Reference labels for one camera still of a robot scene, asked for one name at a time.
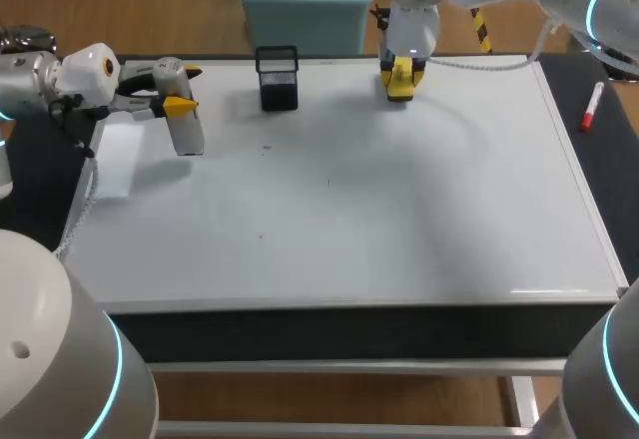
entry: black cloth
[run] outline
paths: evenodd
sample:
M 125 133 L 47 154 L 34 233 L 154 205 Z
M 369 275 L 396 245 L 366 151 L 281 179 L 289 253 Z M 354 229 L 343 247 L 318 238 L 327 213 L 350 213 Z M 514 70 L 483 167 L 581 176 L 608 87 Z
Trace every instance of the black cloth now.
M 231 57 L 198 57 L 231 59 Z M 605 72 L 586 54 L 540 63 L 623 269 L 639 275 L 639 143 Z M 605 81 L 590 133 L 578 126 Z M 88 141 L 93 125 L 79 122 Z M 8 147 L 15 191 L 0 228 L 58 244 L 83 157 L 47 118 L 20 121 Z M 258 359 L 564 357 L 606 304 L 370 307 L 114 315 L 148 362 Z
M 593 56 L 542 55 L 541 67 L 629 283 L 639 277 L 639 137 Z M 606 87 L 592 130 L 579 125 L 596 82 Z

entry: white cable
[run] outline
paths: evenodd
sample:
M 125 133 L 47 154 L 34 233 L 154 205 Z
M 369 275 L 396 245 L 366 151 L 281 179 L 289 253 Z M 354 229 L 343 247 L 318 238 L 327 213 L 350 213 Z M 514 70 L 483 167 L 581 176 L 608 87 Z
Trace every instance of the white cable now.
M 76 235 L 76 233 L 78 232 L 78 229 L 80 228 L 82 223 L 85 221 L 85 219 L 89 215 L 89 210 L 91 209 L 91 205 L 93 204 L 93 201 L 96 197 L 96 191 L 98 190 L 98 180 L 99 180 L 98 160 L 96 158 L 90 158 L 87 161 L 89 162 L 89 165 L 91 165 L 91 187 L 89 188 L 89 193 L 87 194 L 87 197 L 84 200 L 84 204 L 82 205 L 82 211 L 80 212 L 80 215 L 78 216 L 78 219 L 76 220 L 76 223 L 73 225 L 71 229 L 69 229 L 69 232 L 62 239 L 62 241 L 60 242 L 60 245 L 56 248 L 56 250 L 53 251 L 56 257 L 60 257 L 62 253 L 67 249 L 67 247 L 69 247 L 69 244 L 71 244 L 71 241 L 73 240 L 73 236 Z
M 617 70 L 621 70 L 622 72 L 639 76 L 639 67 L 637 65 L 626 63 L 617 58 L 611 57 L 607 53 L 598 49 L 592 43 L 590 37 L 587 37 L 581 32 L 570 30 L 570 34 L 575 37 L 579 41 L 579 43 L 581 43 L 581 45 L 583 45 L 583 47 L 586 48 L 598 60 L 601 60 L 602 62 L 607 63 L 611 67 L 616 68 Z
M 528 65 L 534 63 L 535 60 L 537 60 L 537 58 L 539 57 L 539 55 L 541 54 L 543 50 L 543 46 L 546 44 L 546 39 L 548 38 L 548 35 L 552 31 L 552 29 L 555 28 L 555 25 L 556 24 L 553 19 L 549 18 L 548 20 L 546 20 L 546 23 L 544 23 L 543 28 L 541 29 L 541 33 L 539 33 L 539 38 L 537 39 L 537 44 L 535 45 L 535 49 L 532 51 L 532 53 L 530 54 L 530 57 L 528 57 L 528 59 L 526 59 L 525 62 L 515 63 L 513 65 L 503 65 L 503 66 L 495 67 L 495 66 L 488 66 L 488 65 L 468 65 L 465 63 L 446 62 L 445 60 L 436 60 L 436 59 L 433 59 L 432 57 L 429 58 L 428 61 L 430 63 L 434 63 L 435 65 L 461 68 L 464 70 L 478 70 L 478 71 L 490 71 L 490 72 L 506 72 L 509 70 L 517 70 L 519 68 L 527 67 Z

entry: yellow object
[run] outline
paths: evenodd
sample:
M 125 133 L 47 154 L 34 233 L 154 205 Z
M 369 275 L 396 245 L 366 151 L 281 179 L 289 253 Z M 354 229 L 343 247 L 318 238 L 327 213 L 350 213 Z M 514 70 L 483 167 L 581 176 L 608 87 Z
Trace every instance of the yellow object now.
M 386 94 L 392 102 L 412 100 L 415 86 L 412 84 L 412 58 L 395 57 L 390 81 L 386 85 Z
M 419 85 L 419 82 L 421 81 L 422 78 L 423 78 L 423 70 L 418 72 L 412 72 L 412 85 L 415 87 Z
M 181 97 L 167 97 L 162 106 L 167 117 L 181 117 L 198 108 L 198 102 Z
M 477 38 L 481 45 L 481 51 L 483 53 L 492 53 L 492 45 L 488 38 L 488 29 L 486 28 L 486 21 L 481 14 L 481 10 L 478 8 L 471 8 L 470 14 L 472 15 L 472 23 L 474 24 L 475 31 L 477 32 Z
M 387 72 L 385 70 L 381 70 L 381 72 L 379 72 L 381 74 L 381 82 L 383 83 L 383 85 L 386 87 L 388 86 L 388 83 L 390 83 L 390 74 L 391 72 Z

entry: blue plastic bin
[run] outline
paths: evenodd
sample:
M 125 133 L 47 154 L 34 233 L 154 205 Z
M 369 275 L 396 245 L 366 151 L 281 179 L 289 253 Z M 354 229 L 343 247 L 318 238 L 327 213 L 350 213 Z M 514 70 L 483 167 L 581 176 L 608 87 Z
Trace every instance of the blue plastic bin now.
M 372 0 L 242 0 L 254 48 L 295 45 L 302 55 L 357 55 Z

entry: black cable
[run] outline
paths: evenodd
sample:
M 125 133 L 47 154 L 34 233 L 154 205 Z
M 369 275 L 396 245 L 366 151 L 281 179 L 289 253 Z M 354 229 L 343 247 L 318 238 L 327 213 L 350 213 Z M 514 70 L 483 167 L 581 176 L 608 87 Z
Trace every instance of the black cable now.
M 48 107 L 49 118 L 56 126 L 56 129 L 71 144 L 72 147 L 79 148 L 85 158 L 95 158 L 95 152 L 89 146 L 78 140 L 67 129 L 67 115 L 73 111 L 73 108 L 76 106 L 77 103 L 78 100 L 74 100 L 71 97 L 63 97 L 52 101 Z M 60 120 L 56 118 L 54 112 L 56 107 L 59 107 L 60 109 Z

